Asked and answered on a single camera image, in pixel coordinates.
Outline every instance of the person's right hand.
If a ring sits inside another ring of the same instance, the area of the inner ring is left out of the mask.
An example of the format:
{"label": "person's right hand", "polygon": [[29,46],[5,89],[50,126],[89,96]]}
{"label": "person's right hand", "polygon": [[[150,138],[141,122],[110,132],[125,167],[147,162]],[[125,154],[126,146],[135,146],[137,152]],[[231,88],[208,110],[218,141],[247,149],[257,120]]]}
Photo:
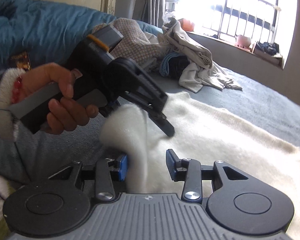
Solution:
{"label": "person's right hand", "polygon": [[49,128],[45,130],[47,133],[61,134],[64,130],[73,131],[77,125],[86,125],[90,118],[96,117],[99,113],[96,106],[89,105],[84,108],[72,99],[75,75],[75,71],[71,72],[56,63],[41,65],[21,75],[19,101],[52,81],[59,84],[64,97],[60,102],[56,99],[49,102],[50,113],[47,115]]}

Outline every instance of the white fleece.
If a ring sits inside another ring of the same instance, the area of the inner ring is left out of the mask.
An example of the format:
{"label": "white fleece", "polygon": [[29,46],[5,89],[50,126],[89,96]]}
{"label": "white fleece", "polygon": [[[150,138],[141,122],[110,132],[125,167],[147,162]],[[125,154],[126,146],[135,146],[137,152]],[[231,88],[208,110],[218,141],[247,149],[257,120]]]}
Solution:
{"label": "white fleece", "polygon": [[[102,127],[100,141],[128,154],[129,192],[181,194],[183,182],[171,181],[165,164],[167,149],[205,165],[223,160],[289,196],[295,214],[287,233],[300,240],[299,147],[186,92],[170,94],[163,112],[175,128],[172,138],[134,105],[119,108]],[[211,182],[204,181],[204,196],[211,193]]]}
{"label": "white fleece", "polygon": [[6,140],[16,140],[18,124],[13,121],[13,117],[8,110],[11,104],[13,84],[18,76],[25,73],[23,69],[10,68],[0,81],[0,138]]}

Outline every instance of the blue comforter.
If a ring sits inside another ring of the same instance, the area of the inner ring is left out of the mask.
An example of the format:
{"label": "blue comforter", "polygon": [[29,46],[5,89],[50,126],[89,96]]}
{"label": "blue comforter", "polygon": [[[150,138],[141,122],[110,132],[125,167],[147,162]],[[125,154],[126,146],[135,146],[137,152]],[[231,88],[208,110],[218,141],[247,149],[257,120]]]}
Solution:
{"label": "blue comforter", "polygon": [[[116,17],[81,6],[41,0],[0,0],[0,68],[27,50],[32,66],[64,63],[95,25]],[[159,28],[138,22],[157,35]]]}

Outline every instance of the orange ring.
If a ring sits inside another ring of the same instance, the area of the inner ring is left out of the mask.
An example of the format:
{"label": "orange ring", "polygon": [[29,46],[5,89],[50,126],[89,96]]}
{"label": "orange ring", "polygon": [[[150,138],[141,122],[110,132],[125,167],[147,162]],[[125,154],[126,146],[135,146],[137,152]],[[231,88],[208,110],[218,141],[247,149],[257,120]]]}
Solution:
{"label": "orange ring", "polygon": [[88,34],[87,38],[91,39],[105,52],[109,52],[109,47],[106,44],[104,44],[101,40],[99,40],[96,36],[93,36],[92,34]]}

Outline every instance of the curtain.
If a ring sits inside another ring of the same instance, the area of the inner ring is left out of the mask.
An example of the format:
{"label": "curtain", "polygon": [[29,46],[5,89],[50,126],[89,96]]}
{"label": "curtain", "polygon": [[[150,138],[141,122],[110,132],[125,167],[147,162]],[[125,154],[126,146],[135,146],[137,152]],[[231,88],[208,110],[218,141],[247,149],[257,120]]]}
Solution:
{"label": "curtain", "polygon": [[161,27],[164,9],[165,0],[136,0],[132,18]]}

